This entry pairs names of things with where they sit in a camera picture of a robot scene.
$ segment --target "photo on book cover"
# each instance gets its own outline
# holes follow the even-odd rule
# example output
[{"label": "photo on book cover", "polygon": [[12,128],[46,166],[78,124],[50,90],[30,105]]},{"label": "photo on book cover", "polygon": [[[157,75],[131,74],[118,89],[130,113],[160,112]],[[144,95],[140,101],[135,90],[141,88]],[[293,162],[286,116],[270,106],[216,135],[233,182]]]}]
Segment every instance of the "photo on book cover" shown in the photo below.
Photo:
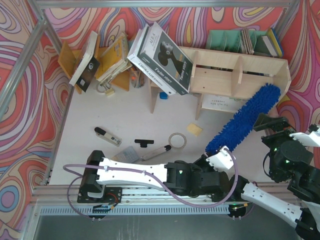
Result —
[{"label": "photo on book cover", "polygon": [[189,89],[193,64],[171,43],[172,40],[162,32],[153,59],[185,89]]}]

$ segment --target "blue eraser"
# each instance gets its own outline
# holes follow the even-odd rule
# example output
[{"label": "blue eraser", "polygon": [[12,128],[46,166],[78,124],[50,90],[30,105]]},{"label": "blue eraser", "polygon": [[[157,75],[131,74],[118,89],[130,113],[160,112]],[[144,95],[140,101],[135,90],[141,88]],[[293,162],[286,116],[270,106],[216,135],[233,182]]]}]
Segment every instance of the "blue eraser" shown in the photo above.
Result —
[{"label": "blue eraser", "polygon": [[164,91],[160,92],[159,94],[160,99],[168,99],[168,94],[166,94]]}]

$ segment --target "orange wire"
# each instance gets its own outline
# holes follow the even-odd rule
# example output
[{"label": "orange wire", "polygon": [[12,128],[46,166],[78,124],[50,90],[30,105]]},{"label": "orange wire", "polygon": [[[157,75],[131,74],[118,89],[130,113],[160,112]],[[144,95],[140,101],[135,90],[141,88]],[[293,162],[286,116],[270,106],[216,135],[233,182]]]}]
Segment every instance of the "orange wire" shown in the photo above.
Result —
[{"label": "orange wire", "polygon": [[106,195],[111,195],[111,196],[113,196],[113,197],[114,197],[114,199],[115,199],[115,202],[116,202],[116,203],[118,203],[118,202],[119,202],[119,201],[118,201],[117,196],[116,196],[116,195],[114,195],[113,193],[108,192]]}]

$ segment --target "colorful swirl backdrop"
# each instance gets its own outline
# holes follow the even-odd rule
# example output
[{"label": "colorful swirl backdrop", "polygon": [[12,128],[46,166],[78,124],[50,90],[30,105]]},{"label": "colorful swirl backdrop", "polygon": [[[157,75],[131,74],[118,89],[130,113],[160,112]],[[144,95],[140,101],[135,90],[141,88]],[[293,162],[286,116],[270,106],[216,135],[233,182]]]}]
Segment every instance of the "colorful swirl backdrop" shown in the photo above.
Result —
[{"label": "colorful swirl backdrop", "polygon": [[[90,32],[108,46],[123,31],[131,38],[146,23],[158,22],[180,46],[202,48],[210,29],[266,30],[282,8],[53,8],[49,20],[63,41],[80,49]],[[292,86],[279,104],[299,131],[319,122],[319,0],[301,0],[282,45]],[[35,25],[24,1],[0,0],[0,88]],[[70,87],[50,41],[43,36],[0,123],[0,239],[18,239],[34,186],[43,179]],[[315,151],[319,167],[320,151]]]}]

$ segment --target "black cable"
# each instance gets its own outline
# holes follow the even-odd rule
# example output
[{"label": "black cable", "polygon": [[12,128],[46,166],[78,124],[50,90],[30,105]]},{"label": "black cable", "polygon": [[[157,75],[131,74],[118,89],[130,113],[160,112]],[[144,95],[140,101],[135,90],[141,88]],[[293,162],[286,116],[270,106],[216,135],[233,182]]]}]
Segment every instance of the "black cable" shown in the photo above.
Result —
[{"label": "black cable", "polygon": [[270,175],[266,172],[266,170],[265,170],[265,163],[266,163],[267,157],[270,157],[270,152],[268,152],[268,153],[264,156],[263,163],[262,163],[262,167],[263,167],[264,174],[267,175],[269,178],[271,178],[271,176],[270,176]]}]

